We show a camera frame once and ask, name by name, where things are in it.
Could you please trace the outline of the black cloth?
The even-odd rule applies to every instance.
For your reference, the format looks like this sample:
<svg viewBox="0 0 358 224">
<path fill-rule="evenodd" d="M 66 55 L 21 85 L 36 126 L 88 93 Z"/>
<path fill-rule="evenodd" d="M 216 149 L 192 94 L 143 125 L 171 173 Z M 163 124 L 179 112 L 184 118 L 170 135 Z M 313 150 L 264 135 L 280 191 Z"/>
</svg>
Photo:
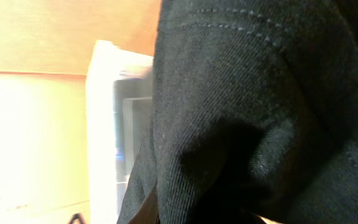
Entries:
<svg viewBox="0 0 358 224">
<path fill-rule="evenodd" d="M 119 223 L 358 223 L 358 0 L 163 1 Z"/>
</svg>

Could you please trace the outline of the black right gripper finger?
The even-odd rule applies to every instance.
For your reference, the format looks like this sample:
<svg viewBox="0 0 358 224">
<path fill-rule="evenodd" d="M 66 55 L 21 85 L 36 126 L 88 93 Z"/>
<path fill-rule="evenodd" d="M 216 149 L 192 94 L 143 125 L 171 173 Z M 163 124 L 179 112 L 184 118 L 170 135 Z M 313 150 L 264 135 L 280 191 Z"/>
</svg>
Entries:
<svg viewBox="0 0 358 224">
<path fill-rule="evenodd" d="M 154 186 L 128 224 L 159 224 L 157 187 Z"/>
</svg>

